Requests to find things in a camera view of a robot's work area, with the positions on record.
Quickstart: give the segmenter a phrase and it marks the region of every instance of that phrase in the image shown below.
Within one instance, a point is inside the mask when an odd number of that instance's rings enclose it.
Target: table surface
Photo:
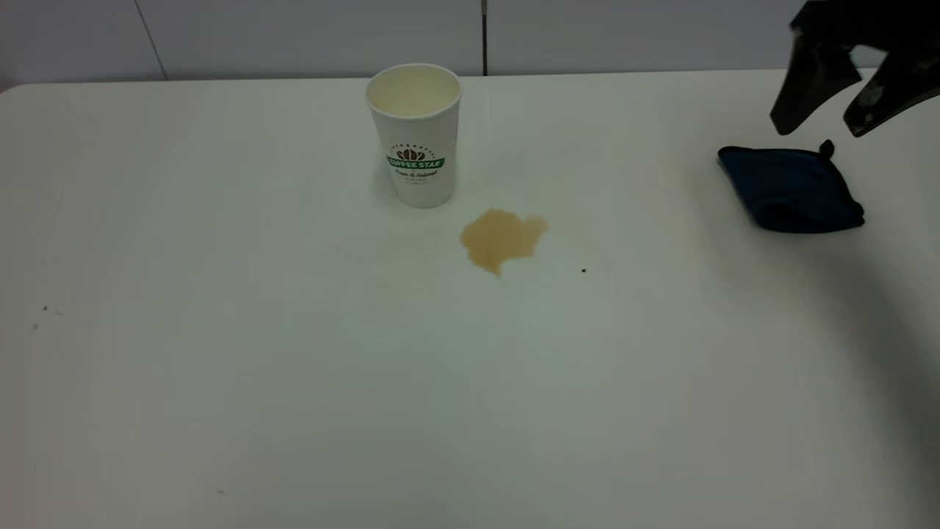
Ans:
[[[431,210],[363,79],[3,94],[0,525],[935,526],[940,101],[779,137],[782,79],[465,78]],[[717,150],[827,138],[868,223],[755,228]]]

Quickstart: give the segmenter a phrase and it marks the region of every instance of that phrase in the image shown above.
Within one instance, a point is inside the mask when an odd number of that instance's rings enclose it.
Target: brown liquid stain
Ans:
[[[547,231],[541,216],[522,220],[512,212],[490,209],[463,228],[461,244],[474,265],[498,278],[504,262],[535,255],[535,246]]]

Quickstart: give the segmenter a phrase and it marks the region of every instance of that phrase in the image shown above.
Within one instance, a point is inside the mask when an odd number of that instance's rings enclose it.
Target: cup logo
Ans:
[[[402,169],[437,169],[444,165],[444,158],[434,158],[434,152],[410,143],[393,145],[386,156],[388,164]]]

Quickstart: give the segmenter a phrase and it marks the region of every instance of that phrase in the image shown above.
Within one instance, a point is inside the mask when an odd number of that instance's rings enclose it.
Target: blue cloth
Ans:
[[[820,152],[725,147],[718,159],[758,226],[826,233],[865,224],[865,210],[830,161],[834,151],[827,139]]]

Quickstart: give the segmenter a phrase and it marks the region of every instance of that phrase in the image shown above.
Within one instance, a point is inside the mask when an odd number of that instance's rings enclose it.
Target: paper cup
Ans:
[[[402,202],[432,208],[453,194],[462,94],[457,75],[432,64],[393,66],[369,81],[366,101]]]

